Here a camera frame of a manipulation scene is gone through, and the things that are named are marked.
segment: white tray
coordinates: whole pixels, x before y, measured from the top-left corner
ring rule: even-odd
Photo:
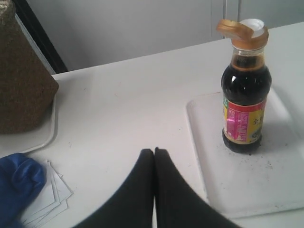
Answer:
[[[46,110],[41,124],[20,134],[0,134],[0,158],[13,153],[26,153],[46,146],[54,136],[56,99]]]
[[[210,206],[228,218],[304,207],[304,142],[273,89],[252,155],[223,143],[222,93],[195,98],[187,112]]]

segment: white table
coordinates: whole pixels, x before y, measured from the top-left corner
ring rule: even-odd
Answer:
[[[301,126],[303,36],[304,23],[271,29],[266,47],[273,87]],[[44,227],[71,227],[94,212],[119,188],[142,148],[167,149],[185,180],[205,198],[185,105],[221,90],[231,54],[225,39],[55,75],[57,134],[30,156],[51,160],[74,195],[69,209]],[[246,228],[303,227],[304,210],[235,222]]]

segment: gray wall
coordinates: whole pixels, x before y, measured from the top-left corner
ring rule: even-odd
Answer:
[[[213,40],[211,0],[28,0],[28,3],[69,70]],[[222,10],[215,21],[221,17]]]
[[[268,28],[304,21],[304,0],[240,0],[239,19],[258,18]]]

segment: white paper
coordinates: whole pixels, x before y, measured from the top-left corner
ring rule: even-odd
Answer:
[[[53,186],[55,202],[50,204],[46,208],[43,208],[42,210],[37,211],[35,214],[32,214],[31,216],[26,218],[25,221],[21,221],[24,225],[26,225],[26,224],[42,217],[42,216],[48,214],[51,210],[53,210],[54,208],[56,208],[60,205],[58,189],[57,189],[57,185],[56,185],[54,174],[53,174],[53,168],[50,165],[47,166],[47,172],[50,174],[49,176],[50,176],[50,180],[51,180],[51,183],[52,183],[52,186]]]
[[[41,211],[42,209],[48,207],[55,202],[55,196],[53,193],[51,173],[48,172],[48,165],[45,163],[45,170],[47,172],[47,182],[44,188],[41,190],[40,194],[36,197],[31,205],[29,205],[21,215],[21,222],[25,222],[31,215]]]
[[[66,210],[66,199],[73,194],[67,185],[61,180],[60,176],[53,169],[49,161],[46,162],[46,169],[48,179],[51,181],[53,186],[55,202],[26,218],[23,222],[25,228],[36,228],[42,226],[59,213]]]
[[[59,194],[59,201],[62,202],[69,198],[73,193],[72,191],[67,187],[67,185],[61,180],[59,175],[56,173],[56,171],[53,169],[51,164],[49,163],[50,169],[52,170],[52,174],[54,176],[54,180],[56,183],[57,191]]]
[[[41,227],[42,225],[46,224],[47,222],[49,222],[50,220],[52,220],[53,218],[55,218],[57,215],[59,215],[61,212],[65,211],[66,209],[68,209],[67,206],[67,201],[64,200],[61,202],[61,204],[56,207],[55,209],[53,209],[51,212],[49,212],[42,220],[40,220],[35,226],[34,228],[38,228]]]

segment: bottle cap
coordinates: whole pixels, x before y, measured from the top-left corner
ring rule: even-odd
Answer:
[[[240,50],[260,49],[268,41],[267,27],[259,19],[246,19],[241,22],[223,19],[218,23],[217,31],[231,38],[232,45]]]

